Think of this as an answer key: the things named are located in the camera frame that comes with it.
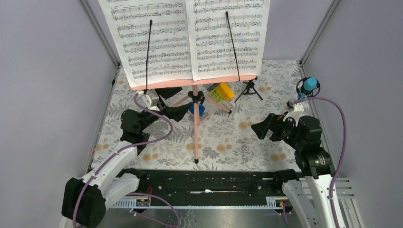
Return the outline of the sheet music page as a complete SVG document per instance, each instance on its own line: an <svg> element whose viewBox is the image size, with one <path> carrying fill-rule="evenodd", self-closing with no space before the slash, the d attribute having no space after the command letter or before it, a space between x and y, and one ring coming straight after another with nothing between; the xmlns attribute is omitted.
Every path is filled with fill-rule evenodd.
<svg viewBox="0 0 403 228"><path fill-rule="evenodd" d="M267 33L269 0L187 0L195 81L258 75Z"/></svg>
<svg viewBox="0 0 403 228"><path fill-rule="evenodd" d="M191 80L185 1L101 0L131 88Z"/></svg>

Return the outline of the pink music stand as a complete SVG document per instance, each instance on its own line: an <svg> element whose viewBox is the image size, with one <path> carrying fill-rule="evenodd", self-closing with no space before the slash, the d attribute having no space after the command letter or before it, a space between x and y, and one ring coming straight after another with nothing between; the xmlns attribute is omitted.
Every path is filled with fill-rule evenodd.
<svg viewBox="0 0 403 228"><path fill-rule="evenodd" d="M241 81L248 81L248 80L253 80L255 79L257 76L256 75L243 75L240 76L240 80ZM193 81L193 80L170 80L170 81L166 81L166 82L160 82L160 83L153 83L153 84L149 84L147 86L136 86L133 87L132 90L135 91L140 91L140 90L145 90L145 89L160 89L160 88L173 88L173 87L179 87L179 86L192 86L192 90L191 90L191 94L193 94L194 96L198 95L198 85L204 85L204 84L214 84L214 83L223 83L223 82L235 82L237 81L238 76L226 76L226 77L219 77L219 78L212 78L212 79L202 79L202 80L198 80L198 81ZM185 96L184 98L182 98L182 100L178 101L177 103L175 103L175 105L179 105L182 102L184 102L187 98L191 98L189 96ZM214 104L217 108L214 110L218 110L218 109L222 109L227 113L231 114L231 110L226 108L225 106L215 102L214 100L212 100L210 97L206 97L207 101L211 102L212 104ZM194 112L193 112L193 118L194 118L194 159L195 159L195 163L198 163L198 159L199 159L199 155L198 155L198 127L199 125L203 122L200 121L200 114L199 114L199 101L195 102L193 104L194 107Z"/></svg>

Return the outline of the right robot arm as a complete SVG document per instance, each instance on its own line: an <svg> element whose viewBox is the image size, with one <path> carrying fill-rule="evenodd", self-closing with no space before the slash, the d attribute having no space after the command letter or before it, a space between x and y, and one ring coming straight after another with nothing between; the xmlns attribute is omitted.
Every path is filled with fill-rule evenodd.
<svg viewBox="0 0 403 228"><path fill-rule="evenodd" d="M276 171L273 191L286 195L305 228L344 228L336 188L332 180L336 176L330 154L321 147L322 129L318 119L302 116L298 121L285 115L270 113L267 118L251 126L259 139L268 131L270 140L283 141L295 150L297 166L310 189L309 199L302 189L302 182L293 169Z"/></svg>

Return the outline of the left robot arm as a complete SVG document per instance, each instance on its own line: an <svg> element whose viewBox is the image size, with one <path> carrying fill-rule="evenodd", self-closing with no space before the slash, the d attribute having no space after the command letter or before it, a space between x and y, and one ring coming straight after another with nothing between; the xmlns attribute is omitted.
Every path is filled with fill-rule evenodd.
<svg viewBox="0 0 403 228"><path fill-rule="evenodd" d="M141 111L127 109L121 114L123 133L112 152L99 166L82 177L72 177L65 185L62 216L71 219L75 228L95 228L102 221L106 211L124 196L134 193L142 195L147 191L144 173L124 171L148 144L168 138L173 133L172 120L179 122L188 113L191 104L177 107L166 106L159 89L139 91L134 95L135 104ZM165 135L150 140L150 134L143 130L162 119L170 129Z"/></svg>

